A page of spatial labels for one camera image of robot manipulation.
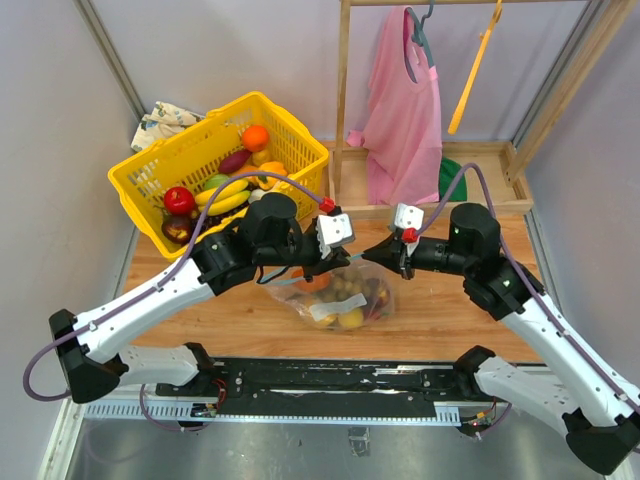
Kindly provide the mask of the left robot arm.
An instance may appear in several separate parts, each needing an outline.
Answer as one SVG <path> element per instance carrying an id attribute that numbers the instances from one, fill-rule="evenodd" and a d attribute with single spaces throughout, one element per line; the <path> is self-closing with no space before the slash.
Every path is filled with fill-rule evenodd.
<path id="1" fill-rule="evenodd" d="M 71 397 L 83 404 L 121 386 L 169 385 L 200 396 L 214 383 L 203 346 L 135 347 L 134 339 L 170 316 L 252 281 L 266 267 L 300 267 L 306 277 L 348 265 L 354 239 L 340 209 L 296 221 L 289 197 L 271 193 L 250 204 L 224 230 L 208 234 L 169 268 L 115 300 L 78 315 L 63 309 L 49 319 Z"/>

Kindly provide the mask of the peach coloured fruit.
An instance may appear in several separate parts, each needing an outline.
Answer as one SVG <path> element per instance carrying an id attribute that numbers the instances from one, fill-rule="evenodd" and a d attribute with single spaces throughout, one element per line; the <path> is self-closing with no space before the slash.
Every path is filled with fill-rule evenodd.
<path id="1" fill-rule="evenodd" d="M 347 313 L 338 315 L 338 323 L 342 329 L 357 329 L 364 325 L 364 313 L 361 308 L 355 308 Z"/>

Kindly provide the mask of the brown longan bunch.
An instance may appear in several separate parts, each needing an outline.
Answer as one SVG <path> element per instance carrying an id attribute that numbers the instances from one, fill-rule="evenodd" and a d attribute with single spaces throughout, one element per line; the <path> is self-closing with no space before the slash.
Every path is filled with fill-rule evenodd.
<path id="1" fill-rule="evenodd" d="M 371 286 L 365 276 L 357 269 L 334 270 L 330 285 L 319 293 L 324 302 L 339 302 L 355 295 L 371 295 Z"/>

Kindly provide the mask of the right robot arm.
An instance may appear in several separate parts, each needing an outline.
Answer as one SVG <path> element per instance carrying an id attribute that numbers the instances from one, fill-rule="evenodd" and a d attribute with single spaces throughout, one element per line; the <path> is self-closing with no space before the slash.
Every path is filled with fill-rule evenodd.
<path id="1" fill-rule="evenodd" d="M 475 346 L 454 364 L 453 387 L 466 400 L 493 396 L 564 437 L 591 470 L 608 476 L 639 447 L 639 388 L 617 373 L 570 325 L 544 286 L 502 243 L 492 212 L 463 203 L 450 213 L 447 239 L 423 237 L 423 212 L 401 204 L 391 234 L 364 259 L 405 279 L 416 271 L 460 275 L 469 299 L 522 338 L 557 384 Z"/>

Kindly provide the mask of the clear zip top bag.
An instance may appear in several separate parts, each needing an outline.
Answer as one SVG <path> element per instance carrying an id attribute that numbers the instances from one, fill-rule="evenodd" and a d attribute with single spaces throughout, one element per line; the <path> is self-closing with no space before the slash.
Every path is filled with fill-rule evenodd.
<path id="1" fill-rule="evenodd" d="M 357 330 L 395 314 L 395 294 L 386 270 L 360 255 L 346 267 L 307 281 L 300 268 L 264 285 L 276 301 L 300 319 L 322 330 Z"/>

